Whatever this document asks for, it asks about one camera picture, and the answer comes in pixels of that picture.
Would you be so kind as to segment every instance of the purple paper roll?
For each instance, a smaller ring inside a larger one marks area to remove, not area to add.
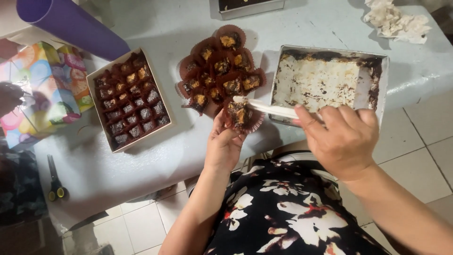
[[[130,51],[127,43],[71,0],[17,0],[19,17],[109,61]]]

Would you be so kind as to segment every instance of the baking pan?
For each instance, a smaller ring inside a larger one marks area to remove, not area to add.
[[[390,58],[351,50],[283,45],[272,84],[271,105],[304,105],[316,113],[326,105],[374,109],[381,126]],[[295,126],[269,114],[272,121]]]
[[[267,12],[271,10],[278,10],[283,9],[285,0],[271,0],[262,3],[252,4],[252,5],[245,5],[242,7],[234,8],[231,10],[220,10],[219,4],[219,12],[222,16],[222,20],[231,20],[243,16],[253,15],[261,12]]]
[[[146,58],[146,62],[148,63],[148,66],[149,66],[149,69],[152,73],[152,76],[154,78],[154,81],[155,81],[155,84],[156,84],[156,87],[157,87],[157,90],[159,91],[159,94],[160,94],[160,97],[162,98],[162,102],[164,103],[164,106],[165,106],[165,109],[167,110],[167,114],[168,114],[168,117],[170,118],[170,123],[159,128],[159,129],[156,129],[154,130],[153,132],[149,133],[148,135],[138,139],[137,141],[134,141],[134,142],[131,142],[123,147],[120,147],[119,149],[115,149],[112,145],[112,139],[110,137],[110,134],[109,132],[107,131],[107,120],[106,120],[106,117],[104,114],[102,114],[102,106],[101,106],[101,101],[97,98],[96,96],[96,92],[95,92],[95,83],[93,81],[93,79],[95,77],[97,77],[98,75],[100,75],[101,73],[104,72],[105,69],[107,70],[111,70],[112,69],[112,66],[115,65],[116,63],[124,63],[132,53],[140,53],[140,51],[143,51],[143,53],[145,54],[145,58]],[[165,92],[162,88],[162,84],[160,83],[159,81],[159,76],[157,75],[157,72],[154,68],[154,65],[153,63],[151,62],[151,59],[149,58],[147,52],[143,49],[143,48],[138,48],[138,49],[135,49],[135,50],[132,50],[124,55],[122,55],[121,57],[113,60],[112,62],[110,62],[109,64],[107,64],[106,66],[94,71],[92,74],[88,75],[87,76],[87,82],[88,82],[88,88],[90,89],[90,93],[91,93],[91,96],[93,97],[93,101],[94,101],[94,106],[96,107],[96,111],[97,111],[97,115],[99,116],[99,119],[101,121],[101,125],[102,125],[102,128],[104,129],[104,133],[106,135],[106,138],[107,138],[107,141],[110,145],[110,149],[112,150],[112,153],[119,153],[119,152],[124,152],[125,150],[143,142],[145,139],[148,139],[150,137],[153,137],[157,134],[161,134],[162,132],[164,132],[165,130],[173,127],[176,125],[176,119],[175,119],[175,116],[173,115],[173,111],[171,110],[170,108],[170,103],[168,102],[168,99],[167,97],[165,96]]]

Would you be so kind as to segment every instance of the table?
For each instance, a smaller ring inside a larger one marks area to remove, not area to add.
[[[453,86],[453,47],[422,6],[401,9],[430,18],[433,29],[425,45],[377,38],[376,31],[361,20],[367,12],[362,0],[287,0],[284,10],[230,21],[216,20],[218,13],[211,10],[215,5],[205,0],[112,0],[111,5],[116,18],[113,30],[131,49],[144,47],[153,60],[177,126],[125,153],[112,154],[92,109],[81,120],[36,144],[44,193],[50,184],[47,154],[53,155],[59,178],[70,192],[68,201],[48,203],[54,223],[62,230],[200,173],[212,120],[181,108],[184,101],[175,92],[180,80],[177,65],[196,43],[222,25],[238,25],[246,32],[246,47],[269,81],[256,91],[255,98],[266,102],[283,44],[389,55],[387,109],[425,100]],[[96,57],[86,61],[91,72],[105,64]],[[304,133],[300,128],[265,120],[247,138],[241,158],[301,139]]]

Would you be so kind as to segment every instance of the tiled floor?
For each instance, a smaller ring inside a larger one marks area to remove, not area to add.
[[[373,157],[402,186],[453,223],[453,92],[427,102],[387,111]],[[362,228],[397,254],[357,198],[340,183],[345,207]],[[155,255],[187,202],[183,182],[159,201],[122,204],[94,223],[99,245],[110,243],[115,255]],[[65,234],[68,255],[77,249],[76,234]]]

